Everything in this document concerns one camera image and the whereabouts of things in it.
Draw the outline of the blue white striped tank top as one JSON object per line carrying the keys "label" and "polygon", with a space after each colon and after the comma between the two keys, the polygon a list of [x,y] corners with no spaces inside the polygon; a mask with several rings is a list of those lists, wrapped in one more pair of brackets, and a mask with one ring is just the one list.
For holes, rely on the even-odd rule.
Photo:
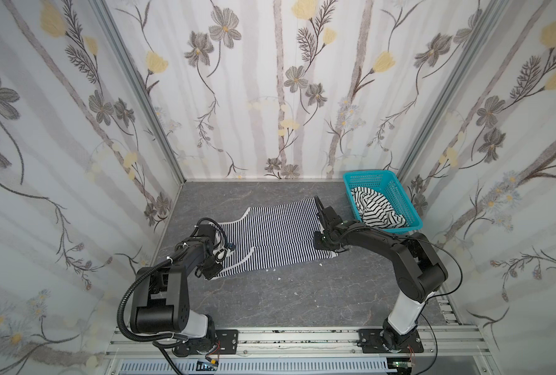
{"label": "blue white striped tank top", "polygon": [[317,213],[315,199],[305,198],[278,206],[249,207],[240,219],[221,223],[234,249],[217,277],[338,257],[335,251],[315,248],[314,234],[323,229]]}

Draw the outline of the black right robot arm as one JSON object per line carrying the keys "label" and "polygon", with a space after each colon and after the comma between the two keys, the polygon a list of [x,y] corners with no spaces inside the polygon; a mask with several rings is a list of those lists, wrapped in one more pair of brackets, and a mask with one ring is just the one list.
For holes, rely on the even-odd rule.
{"label": "black right robot arm", "polygon": [[354,246],[391,262],[399,294],[375,346],[388,353],[410,347],[415,341],[418,318],[424,306],[437,296],[448,279],[448,270],[437,254],[437,246],[419,232],[393,234],[357,220],[342,220],[332,207],[323,205],[319,197],[313,201],[322,228],[314,233],[316,249],[337,253]]}

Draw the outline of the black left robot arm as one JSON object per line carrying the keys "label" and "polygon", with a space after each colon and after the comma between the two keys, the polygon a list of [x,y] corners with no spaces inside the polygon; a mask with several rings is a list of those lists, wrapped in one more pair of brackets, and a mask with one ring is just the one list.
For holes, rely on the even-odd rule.
{"label": "black left robot arm", "polygon": [[150,342],[163,350],[209,353],[219,347],[212,317],[191,309],[188,278],[212,280],[234,245],[211,218],[199,220],[193,232],[164,261],[136,273],[117,309],[117,328],[133,342]]}

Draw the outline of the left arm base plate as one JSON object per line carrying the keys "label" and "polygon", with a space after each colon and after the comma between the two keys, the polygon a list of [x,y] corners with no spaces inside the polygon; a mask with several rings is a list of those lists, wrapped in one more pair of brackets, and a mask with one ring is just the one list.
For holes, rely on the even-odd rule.
{"label": "left arm base plate", "polygon": [[177,357],[195,355],[229,356],[237,353],[238,330],[216,330],[204,338],[189,339],[172,349]]}

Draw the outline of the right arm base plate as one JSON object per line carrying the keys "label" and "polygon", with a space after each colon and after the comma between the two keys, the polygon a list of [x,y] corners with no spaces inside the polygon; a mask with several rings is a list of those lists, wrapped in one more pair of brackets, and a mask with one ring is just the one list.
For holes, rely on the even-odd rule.
{"label": "right arm base plate", "polygon": [[417,330],[401,335],[392,329],[360,329],[357,346],[364,354],[424,353]]}

